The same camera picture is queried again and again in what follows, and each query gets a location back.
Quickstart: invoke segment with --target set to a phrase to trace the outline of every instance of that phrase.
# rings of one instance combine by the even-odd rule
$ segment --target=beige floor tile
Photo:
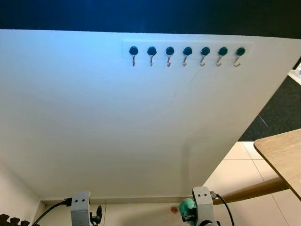
[[[177,203],[107,204],[106,226],[189,226],[179,213],[171,212]]]
[[[262,178],[252,160],[223,160],[204,185],[223,195],[260,182]]]
[[[224,160],[251,159],[242,142],[236,142]]]
[[[276,172],[265,160],[254,160],[254,163],[264,180],[278,177]],[[301,201],[291,190],[272,194],[289,226],[301,226]]]
[[[96,215],[98,205],[90,205],[90,212],[92,215]],[[99,226],[103,226],[105,218],[105,204],[102,204],[103,217]],[[41,226],[71,226],[71,207],[59,206],[50,211],[44,218],[39,222]]]
[[[272,196],[265,195],[240,202],[229,203],[234,223],[237,226],[286,226],[278,206]],[[231,221],[224,205],[214,207],[215,219],[221,226],[231,226]]]
[[[251,159],[263,159],[260,154],[256,151],[254,148],[254,142],[253,141],[244,141],[242,142],[243,145],[245,146],[247,152],[251,156]]]

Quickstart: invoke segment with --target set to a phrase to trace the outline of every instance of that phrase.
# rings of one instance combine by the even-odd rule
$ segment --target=red object
[[[179,212],[178,208],[176,208],[176,207],[174,207],[174,206],[171,208],[171,211],[172,211],[174,214],[176,214],[177,212]]]

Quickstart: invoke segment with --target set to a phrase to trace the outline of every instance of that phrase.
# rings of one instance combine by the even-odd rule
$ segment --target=white board
[[[216,67],[124,57],[125,40],[250,43]],[[0,30],[0,158],[42,199],[190,195],[279,87],[300,40]]]

